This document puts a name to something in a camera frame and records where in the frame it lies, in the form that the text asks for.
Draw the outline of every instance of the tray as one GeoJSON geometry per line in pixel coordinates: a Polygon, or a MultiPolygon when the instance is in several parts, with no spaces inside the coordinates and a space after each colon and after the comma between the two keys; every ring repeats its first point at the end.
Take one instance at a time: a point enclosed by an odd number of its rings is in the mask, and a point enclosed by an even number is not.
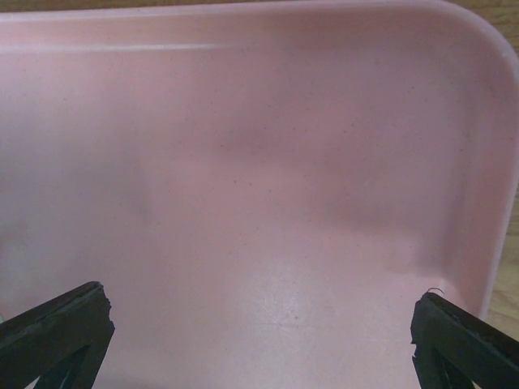
{"type": "Polygon", "coordinates": [[[414,302],[487,310],[519,63],[460,7],[5,14],[0,75],[0,312],[102,282],[96,388],[414,388],[414,302]]]}

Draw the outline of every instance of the pink surface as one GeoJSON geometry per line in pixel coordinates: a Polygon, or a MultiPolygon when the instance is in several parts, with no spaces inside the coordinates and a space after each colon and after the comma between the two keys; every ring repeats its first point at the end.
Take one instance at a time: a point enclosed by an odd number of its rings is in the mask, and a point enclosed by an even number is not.
{"type": "Polygon", "coordinates": [[[484,315],[518,63],[443,2],[0,16],[0,311],[88,280],[96,388],[416,388],[430,287],[484,315]]]}

